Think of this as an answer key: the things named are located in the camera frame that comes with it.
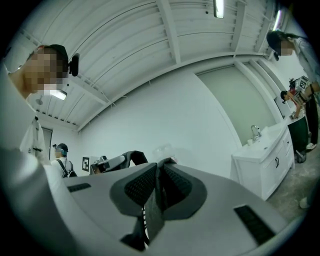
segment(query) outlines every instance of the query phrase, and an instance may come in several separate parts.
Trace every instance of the white cabinet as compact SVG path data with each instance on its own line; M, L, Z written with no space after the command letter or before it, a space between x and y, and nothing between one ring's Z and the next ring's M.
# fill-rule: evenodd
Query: white cabinet
M272 150L263 158L233 156L240 183L266 200L279 186L289 168L294 164L294 152L289 129L279 133L279 137L264 147Z

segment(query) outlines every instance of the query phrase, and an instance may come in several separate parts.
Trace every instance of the fluorescent light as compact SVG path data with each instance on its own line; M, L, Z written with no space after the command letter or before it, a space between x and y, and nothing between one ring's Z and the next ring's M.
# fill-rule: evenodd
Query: fluorescent light
M281 11L279 10L278 13L276 14L276 19L275 19L273 30L276 30L278 28L278 25L280 22L280 16L281 16Z
M224 11L224 0L213 0L214 17L223 19Z
M65 100L67 93L63 90L50 90L50 95L57 97L60 100Z

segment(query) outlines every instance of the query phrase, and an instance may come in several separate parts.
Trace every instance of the concrete floor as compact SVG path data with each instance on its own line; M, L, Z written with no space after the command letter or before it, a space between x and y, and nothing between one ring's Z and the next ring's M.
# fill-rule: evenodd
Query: concrete floor
M320 139L317 147L307 153L304 163L295 162L295 169L288 171L282 183L267 201L288 222L291 222L307 211L299 207L299 201L309 194L318 179L320 179Z

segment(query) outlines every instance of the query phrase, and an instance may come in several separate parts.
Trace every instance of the faucet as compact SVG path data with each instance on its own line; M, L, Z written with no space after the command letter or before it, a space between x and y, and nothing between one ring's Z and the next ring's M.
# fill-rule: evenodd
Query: faucet
M251 132L252 132L252 141L255 143L257 139L261 137L259 126L255 126L254 124L251 125Z

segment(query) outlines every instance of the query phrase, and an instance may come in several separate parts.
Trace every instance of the shoe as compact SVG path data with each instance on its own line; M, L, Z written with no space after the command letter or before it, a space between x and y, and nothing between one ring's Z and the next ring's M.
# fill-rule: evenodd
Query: shoe
M299 202L299 206L302 209L307 209L307 208L310 207L310 205L307 203L307 198L306 197L301 199L301 201Z
M314 150L316 146L317 146L317 144L309 143L308 145L306 145L305 148L307 150Z

